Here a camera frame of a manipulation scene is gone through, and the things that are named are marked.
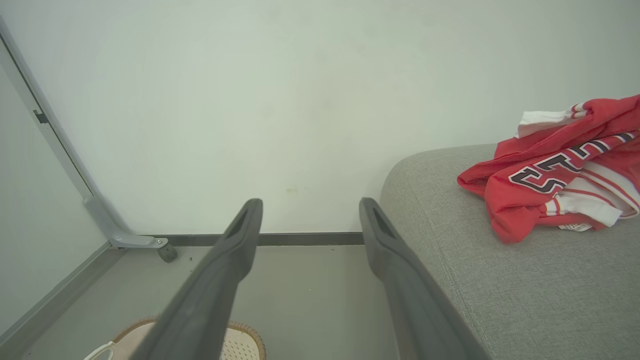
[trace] baseboard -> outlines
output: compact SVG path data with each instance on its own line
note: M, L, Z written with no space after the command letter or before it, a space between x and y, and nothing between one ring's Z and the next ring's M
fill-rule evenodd
M20 359L42 333L126 250L105 243L0 336L0 359Z
M154 235L178 246L213 246L221 235ZM258 246L364 245L361 232L260 234Z

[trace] gray fabric upholstery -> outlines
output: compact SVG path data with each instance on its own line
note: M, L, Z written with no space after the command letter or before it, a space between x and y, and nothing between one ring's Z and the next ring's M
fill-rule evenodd
M494 359L639 359L640 218L505 245L456 177L494 145L398 163L380 204Z

